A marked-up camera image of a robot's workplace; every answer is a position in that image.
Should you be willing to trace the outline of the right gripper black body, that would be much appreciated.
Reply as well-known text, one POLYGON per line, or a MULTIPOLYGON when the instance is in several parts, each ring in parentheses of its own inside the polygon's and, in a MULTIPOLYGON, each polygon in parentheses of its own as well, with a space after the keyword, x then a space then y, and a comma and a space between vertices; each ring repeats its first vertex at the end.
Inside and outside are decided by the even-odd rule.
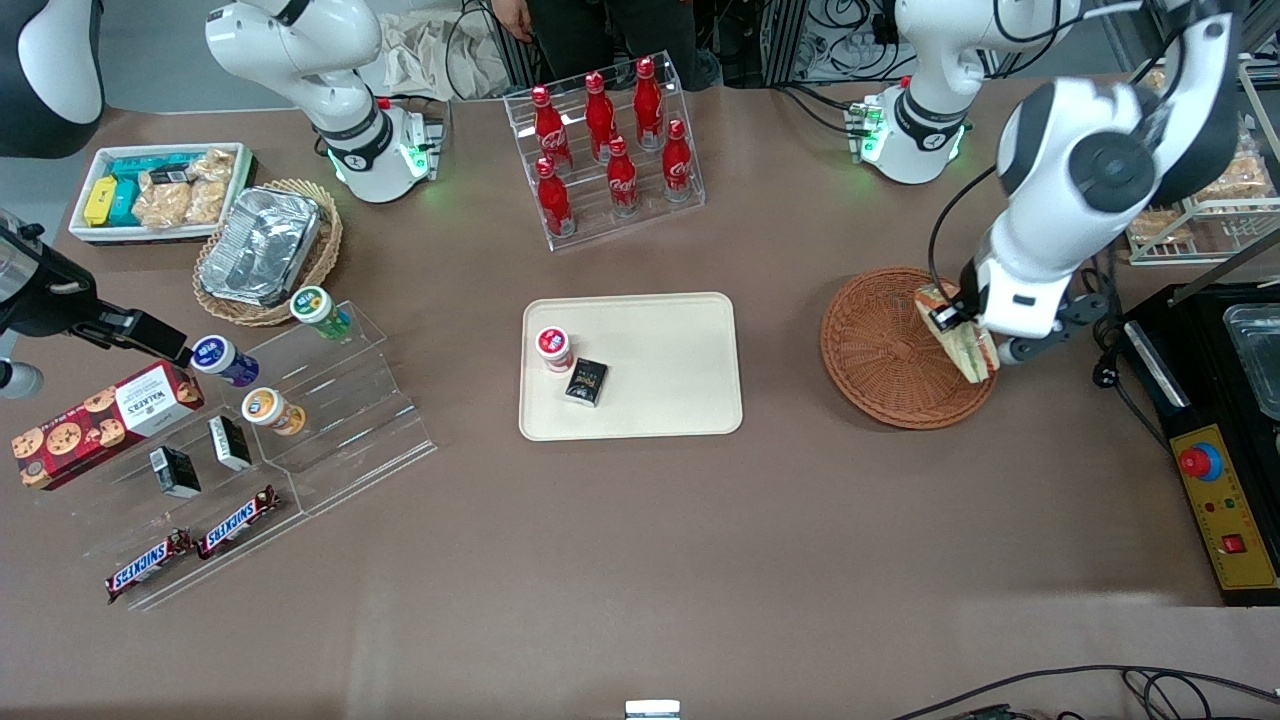
POLYGON ((93 277, 47 246, 40 224, 1 219, 1 329, 26 337, 69 334, 102 342, 93 277))

